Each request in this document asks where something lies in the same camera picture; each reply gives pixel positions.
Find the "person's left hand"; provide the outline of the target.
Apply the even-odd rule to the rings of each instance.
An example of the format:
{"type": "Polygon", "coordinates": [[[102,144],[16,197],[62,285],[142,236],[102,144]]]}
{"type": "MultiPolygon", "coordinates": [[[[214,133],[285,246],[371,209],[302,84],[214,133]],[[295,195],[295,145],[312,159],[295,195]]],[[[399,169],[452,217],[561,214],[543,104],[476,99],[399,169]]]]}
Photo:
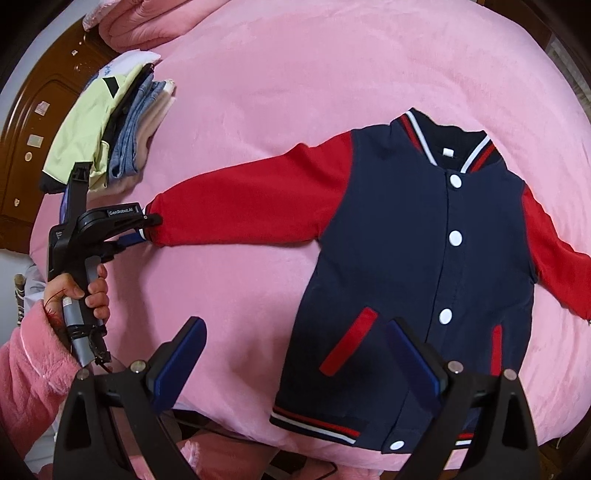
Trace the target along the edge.
{"type": "Polygon", "coordinates": [[[97,266],[97,278],[89,283],[89,293],[80,288],[72,276],[63,273],[49,281],[43,294],[43,310],[54,330],[64,327],[62,301],[64,298],[83,300],[95,318],[107,321],[110,317],[107,270],[103,264],[97,266]]]}

